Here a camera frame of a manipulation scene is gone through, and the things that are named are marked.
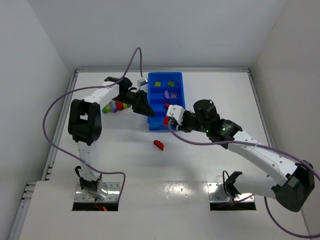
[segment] white table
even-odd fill
[[[193,111],[197,100],[211,99],[222,118],[234,121],[267,144],[247,72],[182,73],[188,110]],[[121,72],[80,72],[75,88],[100,85],[108,76],[121,75]],[[130,72],[127,77],[135,83],[139,73]],[[72,99],[82,99],[91,92],[76,92]],[[68,119],[69,116],[59,146],[77,154],[75,142],[68,134]],[[74,168],[79,163],[58,152],[50,181],[36,184],[20,240],[294,239],[273,224],[262,197],[256,197],[254,211],[210,211],[206,182],[221,181],[223,170],[266,175],[244,158],[221,146],[193,146],[167,131],[151,132],[147,117],[130,109],[103,114],[102,122],[98,168],[127,175],[118,212],[72,211],[78,181]],[[193,141],[209,141],[203,133],[179,134]],[[154,140],[164,143],[163,152],[153,145]],[[121,180],[121,176],[103,176],[105,182]],[[269,202],[281,224],[296,233],[307,234],[300,212],[289,212],[274,200]]]

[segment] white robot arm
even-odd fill
[[[102,179],[101,174],[87,166],[96,167],[99,152],[97,145],[102,133],[101,109],[115,100],[131,105],[135,113],[155,116],[155,112],[148,103],[147,93],[140,90],[142,85],[148,83],[145,77],[137,81],[139,89],[136,92],[131,91],[132,83],[126,77],[119,84],[108,87],[118,80],[118,78],[107,77],[102,84],[105,87],[99,88],[81,100],[74,99],[70,106],[68,132],[76,143],[80,158],[86,162],[77,166],[75,171],[81,188],[92,196],[99,195],[99,184]]]
[[[230,120],[220,118],[211,100],[199,100],[194,105],[194,112],[186,111],[179,105],[170,105],[166,116],[177,130],[190,133],[203,132],[212,142],[239,141],[252,143],[223,144],[227,150],[241,155],[269,177],[250,176],[240,171],[233,172],[221,185],[219,191],[223,199],[228,195],[253,193],[277,200],[282,206],[298,212],[315,187],[314,175],[302,164],[277,154],[276,152],[257,147],[253,137]]]

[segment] red wire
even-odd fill
[[[107,211],[107,209],[104,206],[100,207],[100,206],[97,205],[97,200],[94,201],[94,206],[97,209],[99,209],[99,211]]]

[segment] metal mounting plate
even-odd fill
[[[209,193],[209,201],[212,204],[218,204],[218,203],[227,203],[230,200],[230,197],[228,197],[228,199],[223,199],[221,198],[221,194],[218,192],[219,191],[219,186],[223,185],[223,182],[208,182],[208,193]],[[240,195],[238,195],[237,197],[234,198],[234,201],[240,201],[246,197],[249,197],[250,195],[252,195],[252,193],[242,193]],[[243,200],[241,202],[239,202],[239,204],[241,203],[255,203],[255,197],[252,196],[246,200]]]
[[[120,182],[103,182],[102,189],[104,191],[105,198],[99,200],[100,203],[117,203],[120,193],[121,183]],[[95,199],[89,196],[85,190],[82,190],[80,183],[76,185],[76,190],[74,194],[75,203],[94,203]]]

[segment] red block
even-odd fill
[[[168,122],[169,122],[169,117],[168,117],[168,116],[165,116],[164,119],[163,119],[163,123],[162,123],[162,124],[163,124],[164,126],[168,126]]]
[[[122,102],[115,101],[115,105],[119,111],[122,111],[124,109],[124,104]]]
[[[158,148],[160,148],[162,151],[164,150],[164,144],[160,142],[159,140],[154,140],[153,144],[156,145]]]

